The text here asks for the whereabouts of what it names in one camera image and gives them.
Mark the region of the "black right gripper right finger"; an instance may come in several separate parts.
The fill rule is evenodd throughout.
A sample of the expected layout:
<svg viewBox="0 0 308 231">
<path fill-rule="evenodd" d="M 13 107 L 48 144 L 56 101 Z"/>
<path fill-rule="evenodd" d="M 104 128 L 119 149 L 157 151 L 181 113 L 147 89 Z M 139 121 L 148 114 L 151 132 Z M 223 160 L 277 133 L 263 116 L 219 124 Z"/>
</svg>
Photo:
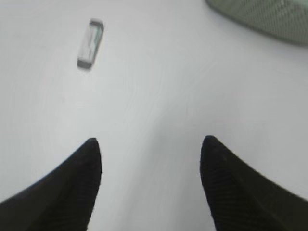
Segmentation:
<svg viewBox="0 0 308 231">
<path fill-rule="evenodd" d="M 308 202 L 269 180 L 215 136 L 204 138 L 200 177 L 218 231 L 306 231 Z"/>
</svg>

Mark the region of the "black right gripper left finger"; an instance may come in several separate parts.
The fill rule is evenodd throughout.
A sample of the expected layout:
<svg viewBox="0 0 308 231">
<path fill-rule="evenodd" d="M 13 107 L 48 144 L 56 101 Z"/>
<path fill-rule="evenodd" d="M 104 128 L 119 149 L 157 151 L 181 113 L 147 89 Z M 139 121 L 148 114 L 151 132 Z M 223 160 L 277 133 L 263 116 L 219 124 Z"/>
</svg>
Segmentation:
<svg viewBox="0 0 308 231">
<path fill-rule="evenodd" d="M 86 231 L 101 184 L 101 152 L 86 140 L 57 168 L 0 204 L 2 231 Z"/>
</svg>

